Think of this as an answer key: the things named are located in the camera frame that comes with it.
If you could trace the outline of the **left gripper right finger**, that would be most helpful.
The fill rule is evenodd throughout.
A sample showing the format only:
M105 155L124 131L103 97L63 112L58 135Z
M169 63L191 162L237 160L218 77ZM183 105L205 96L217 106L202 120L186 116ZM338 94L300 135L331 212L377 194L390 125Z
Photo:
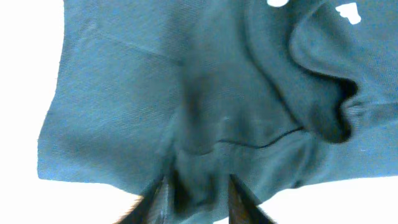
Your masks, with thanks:
M275 221L258 207L259 199L236 175L228 181L229 224L275 224Z

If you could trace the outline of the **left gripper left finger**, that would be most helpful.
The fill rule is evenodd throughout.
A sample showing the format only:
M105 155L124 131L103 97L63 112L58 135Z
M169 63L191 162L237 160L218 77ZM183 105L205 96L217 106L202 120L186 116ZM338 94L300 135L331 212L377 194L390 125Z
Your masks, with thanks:
M158 176L143 191L142 198L120 218L117 224L167 224L170 219L169 184Z

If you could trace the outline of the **black polo shirt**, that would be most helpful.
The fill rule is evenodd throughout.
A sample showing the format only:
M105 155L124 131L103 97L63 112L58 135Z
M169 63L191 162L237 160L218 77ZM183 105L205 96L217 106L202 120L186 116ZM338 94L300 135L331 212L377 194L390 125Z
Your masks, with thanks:
M397 1L67 0L37 175L139 195L174 223L226 218L236 174L265 202L397 175Z

